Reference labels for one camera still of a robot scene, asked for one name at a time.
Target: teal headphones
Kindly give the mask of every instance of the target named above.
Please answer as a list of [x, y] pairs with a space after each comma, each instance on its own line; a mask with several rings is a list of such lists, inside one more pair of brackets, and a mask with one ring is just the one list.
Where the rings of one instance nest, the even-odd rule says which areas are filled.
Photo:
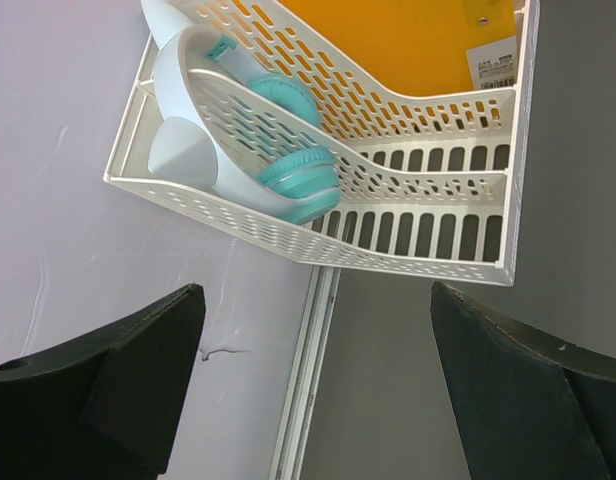
[[[244, 65], [242, 55], [233, 58], [226, 55], [237, 48], [234, 39], [221, 34], [217, 45], [205, 57], [216, 62], [253, 92], [307, 123], [320, 126], [317, 105], [303, 85], [282, 75], [261, 75], [259, 68], [249, 69], [248, 65]], [[321, 217], [341, 200], [334, 160], [325, 148], [306, 148], [285, 155], [268, 165], [255, 180], [283, 197], [303, 200], [300, 206], [280, 215], [280, 218], [298, 225]]]

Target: perforated plastic tray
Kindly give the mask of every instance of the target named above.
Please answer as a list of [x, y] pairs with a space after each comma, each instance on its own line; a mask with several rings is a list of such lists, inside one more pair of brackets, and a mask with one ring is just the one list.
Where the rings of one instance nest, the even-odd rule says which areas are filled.
[[292, 260], [510, 285], [514, 279], [539, 3], [516, 10], [513, 87], [436, 97], [385, 89], [273, 0], [192, 0], [180, 7], [236, 37], [268, 68], [313, 91], [322, 130], [212, 72], [190, 73], [212, 134], [254, 162], [320, 145], [337, 158], [344, 200], [296, 226], [147, 168], [161, 124], [149, 42], [104, 179]]

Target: headphones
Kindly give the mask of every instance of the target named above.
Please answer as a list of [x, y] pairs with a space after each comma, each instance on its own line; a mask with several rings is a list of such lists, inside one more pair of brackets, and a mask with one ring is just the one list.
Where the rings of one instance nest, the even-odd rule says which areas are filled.
[[232, 157], [210, 134], [195, 102], [188, 72], [214, 72], [319, 127], [317, 105], [301, 84], [268, 72], [234, 39], [193, 24], [164, 0], [142, 0], [160, 51], [153, 72], [164, 118], [150, 149], [151, 173], [298, 225], [321, 217], [341, 200], [339, 177], [330, 152], [312, 147], [292, 152], [256, 175], [244, 170], [247, 158]]

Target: sticker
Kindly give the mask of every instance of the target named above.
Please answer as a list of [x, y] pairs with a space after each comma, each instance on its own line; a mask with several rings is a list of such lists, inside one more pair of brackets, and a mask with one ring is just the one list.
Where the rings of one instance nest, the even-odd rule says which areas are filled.
[[475, 90], [510, 87], [517, 76], [517, 37], [512, 36], [466, 51]]

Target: barcode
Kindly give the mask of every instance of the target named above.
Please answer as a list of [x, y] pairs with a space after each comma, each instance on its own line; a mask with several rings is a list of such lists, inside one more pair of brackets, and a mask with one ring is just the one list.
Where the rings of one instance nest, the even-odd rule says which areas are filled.
[[499, 88], [510, 87], [515, 84], [515, 77], [506, 77], [501, 80], [495, 80], [493, 82], [482, 82], [481, 88]]

